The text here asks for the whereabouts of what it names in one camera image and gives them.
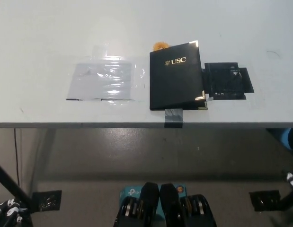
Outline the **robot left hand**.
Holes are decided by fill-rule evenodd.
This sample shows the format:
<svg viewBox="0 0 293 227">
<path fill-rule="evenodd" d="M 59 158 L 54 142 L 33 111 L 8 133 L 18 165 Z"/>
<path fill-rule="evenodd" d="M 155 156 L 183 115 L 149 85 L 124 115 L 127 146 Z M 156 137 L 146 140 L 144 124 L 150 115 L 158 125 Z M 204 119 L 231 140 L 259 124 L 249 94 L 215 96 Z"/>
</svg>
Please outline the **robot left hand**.
<svg viewBox="0 0 293 227">
<path fill-rule="evenodd" d="M 0 204 L 0 227 L 32 227 L 30 211 L 17 199 Z"/>
</svg>

